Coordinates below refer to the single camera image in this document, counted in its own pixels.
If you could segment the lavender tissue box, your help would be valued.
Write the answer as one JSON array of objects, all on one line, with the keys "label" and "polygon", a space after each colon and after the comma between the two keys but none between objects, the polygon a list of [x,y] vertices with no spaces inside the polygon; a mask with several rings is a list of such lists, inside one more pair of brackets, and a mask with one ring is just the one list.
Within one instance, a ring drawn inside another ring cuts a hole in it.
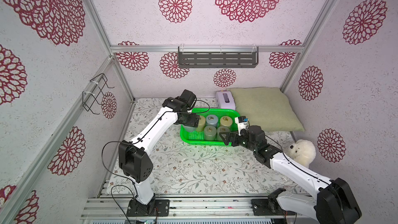
[{"label": "lavender tissue box", "polygon": [[235,101],[230,91],[217,91],[216,101],[220,109],[236,110]]}]

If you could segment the white plush bear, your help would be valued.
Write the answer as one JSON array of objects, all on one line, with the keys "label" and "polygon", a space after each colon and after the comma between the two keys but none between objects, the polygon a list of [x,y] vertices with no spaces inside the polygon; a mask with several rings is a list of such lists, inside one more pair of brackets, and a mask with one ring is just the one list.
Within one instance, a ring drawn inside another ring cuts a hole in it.
[{"label": "white plush bear", "polygon": [[306,168],[309,168],[309,165],[316,157],[316,148],[311,141],[298,140],[291,144],[285,153],[295,162]]}]

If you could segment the blue canister back middle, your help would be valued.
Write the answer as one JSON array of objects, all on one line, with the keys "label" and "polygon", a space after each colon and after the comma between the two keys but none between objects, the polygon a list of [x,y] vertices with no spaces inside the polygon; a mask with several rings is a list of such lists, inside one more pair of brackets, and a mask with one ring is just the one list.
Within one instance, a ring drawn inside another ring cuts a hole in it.
[{"label": "blue canister back middle", "polygon": [[206,125],[218,128],[219,118],[216,115],[208,115],[206,117]]}]

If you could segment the yellow canister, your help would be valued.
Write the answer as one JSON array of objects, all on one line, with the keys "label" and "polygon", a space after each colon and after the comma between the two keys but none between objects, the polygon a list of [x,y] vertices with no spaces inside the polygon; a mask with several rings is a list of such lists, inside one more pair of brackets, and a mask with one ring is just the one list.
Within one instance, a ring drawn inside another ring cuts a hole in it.
[{"label": "yellow canister", "polygon": [[230,129],[233,124],[233,120],[229,116],[222,116],[219,118],[219,123],[220,126],[227,127]]},{"label": "yellow canister", "polygon": [[203,132],[205,126],[206,126],[206,118],[204,116],[200,115],[200,119],[199,119],[198,127],[196,128],[196,131]]}]

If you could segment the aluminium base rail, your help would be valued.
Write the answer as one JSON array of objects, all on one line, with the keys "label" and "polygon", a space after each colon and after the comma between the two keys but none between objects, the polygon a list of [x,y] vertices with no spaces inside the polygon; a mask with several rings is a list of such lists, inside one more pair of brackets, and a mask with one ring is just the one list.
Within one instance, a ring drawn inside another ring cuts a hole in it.
[{"label": "aluminium base rail", "polygon": [[[91,220],[125,220],[129,202],[127,195],[114,198],[90,198],[80,216],[83,223]],[[168,208],[161,207],[163,219],[255,218],[252,200],[266,200],[266,195],[157,195],[158,200],[168,200]]]}]

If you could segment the green plastic basket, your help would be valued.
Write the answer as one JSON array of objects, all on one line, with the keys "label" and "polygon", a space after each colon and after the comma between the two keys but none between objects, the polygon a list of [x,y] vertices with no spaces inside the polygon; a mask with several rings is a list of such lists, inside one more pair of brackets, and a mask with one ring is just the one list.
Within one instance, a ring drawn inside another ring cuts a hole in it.
[{"label": "green plastic basket", "polygon": [[[227,109],[218,109],[218,108],[194,108],[192,110],[193,113],[204,116],[205,118],[208,115],[216,115],[218,118],[222,116],[229,116],[233,120],[233,124],[230,128],[230,132],[237,131],[237,124],[235,123],[235,118],[239,117],[240,114],[235,110],[227,110]],[[223,141],[205,141],[204,140],[204,131],[203,132],[187,132],[183,127],[180,128],[180,137],[181,139],[191,145],[203,145],[203,146],[224,146]]]}]

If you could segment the blue-grey canister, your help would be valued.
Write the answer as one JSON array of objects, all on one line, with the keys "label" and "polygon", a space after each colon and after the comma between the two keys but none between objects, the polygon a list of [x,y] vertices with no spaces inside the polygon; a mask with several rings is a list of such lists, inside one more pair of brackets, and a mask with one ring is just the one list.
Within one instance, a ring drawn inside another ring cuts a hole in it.
[{"label": "blue-grey canister", "polygon": [[196,131],[195,127],[189,127],[189,126],[184,125],[183,128],[189,133]]}]

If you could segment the green pillow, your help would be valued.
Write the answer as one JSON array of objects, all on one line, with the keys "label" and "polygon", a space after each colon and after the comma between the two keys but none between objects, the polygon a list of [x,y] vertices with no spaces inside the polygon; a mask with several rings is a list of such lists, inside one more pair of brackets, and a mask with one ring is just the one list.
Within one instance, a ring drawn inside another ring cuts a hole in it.
[{"label": "green pillow", "polygon": [[232,88],[236,111],[265,132],[304,131],[289,99],[279,88]]}]

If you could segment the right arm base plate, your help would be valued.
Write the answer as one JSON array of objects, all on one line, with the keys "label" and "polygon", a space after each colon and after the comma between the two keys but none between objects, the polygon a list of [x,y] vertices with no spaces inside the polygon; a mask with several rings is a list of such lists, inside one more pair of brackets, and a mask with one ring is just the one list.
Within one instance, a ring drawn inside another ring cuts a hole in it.
[{"label": "right arm base plate", "polygon": [[295,212],[285,211],[274,200],[252,199],[251,208],[255,216],[295,216]]}]

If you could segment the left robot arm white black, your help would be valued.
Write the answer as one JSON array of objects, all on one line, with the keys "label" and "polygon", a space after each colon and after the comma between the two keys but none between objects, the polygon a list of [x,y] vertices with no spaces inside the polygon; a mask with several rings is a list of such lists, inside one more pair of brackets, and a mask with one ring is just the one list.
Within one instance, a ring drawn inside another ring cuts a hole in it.
[{"label": "left robot arm white black", "polygon": [[123,173],[120,177],[129,180],[134,188],[128,213],[139,216],[157,214],[155,194],[147,181],[153,170],[149,155],[172,125],[199,126],[200,115],[192,112],[196,102],[196,95],[189,90],[184,90],[180,96],[167,98],[142,132],[130,141],[117,142],[118,165]]}]

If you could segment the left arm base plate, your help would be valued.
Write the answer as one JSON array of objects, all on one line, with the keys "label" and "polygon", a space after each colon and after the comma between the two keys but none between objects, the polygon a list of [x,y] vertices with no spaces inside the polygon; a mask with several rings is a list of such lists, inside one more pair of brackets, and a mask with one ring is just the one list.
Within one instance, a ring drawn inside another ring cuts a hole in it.
[{"label": "left arm base plate", "polygon": [[170,200],[152,199],[147,205],[131,200],[127,207],[127,217],[167,217],[170,210]]}]

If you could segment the green canister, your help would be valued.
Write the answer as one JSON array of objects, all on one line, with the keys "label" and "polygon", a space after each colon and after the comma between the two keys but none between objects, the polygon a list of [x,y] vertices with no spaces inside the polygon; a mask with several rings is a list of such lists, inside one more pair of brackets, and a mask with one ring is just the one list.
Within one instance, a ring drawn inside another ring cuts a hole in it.
[{"label": "green canister", "polygon": [[225,138],[226,134],[230,132],[230,129],[226,126],[220,126],[217,129],[217,135],[216,135],[216,140],[217,141],[223,141],[223,138]]},{"label": "green canister", "polygon": [[217,128],[213,125],[207,125],[204,128],[204,140],[205,141],[215,141],[217,135]]}]

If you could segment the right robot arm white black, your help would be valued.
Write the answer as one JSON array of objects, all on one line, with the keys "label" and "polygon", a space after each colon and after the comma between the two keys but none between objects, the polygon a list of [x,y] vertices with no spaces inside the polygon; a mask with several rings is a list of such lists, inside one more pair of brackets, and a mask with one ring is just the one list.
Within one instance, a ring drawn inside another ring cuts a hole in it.
[{"label": "right robot arm white black", "polygon": [[287,176],[308,192],[304,196],[278,189],[268,196],[275,207],[312,218],[320,224],[354,224],[362,217],[346,181],[321,176],[295,162],[282,149],[269,144],[268,137],[259,126],[223,132],[220,136],[225,145],[241,146],[252,151],[262,165]]}]

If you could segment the grey wall shelf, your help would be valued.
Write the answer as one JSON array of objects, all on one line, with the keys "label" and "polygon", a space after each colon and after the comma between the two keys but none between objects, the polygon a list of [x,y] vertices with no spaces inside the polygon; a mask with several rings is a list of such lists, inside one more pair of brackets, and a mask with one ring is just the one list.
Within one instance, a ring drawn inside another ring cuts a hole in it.
[{"label": "grey wall shelf", "polygon": [[183,51],[178,47],[180,68],[255,68],[259,64],[257,47],[251,51]]}]

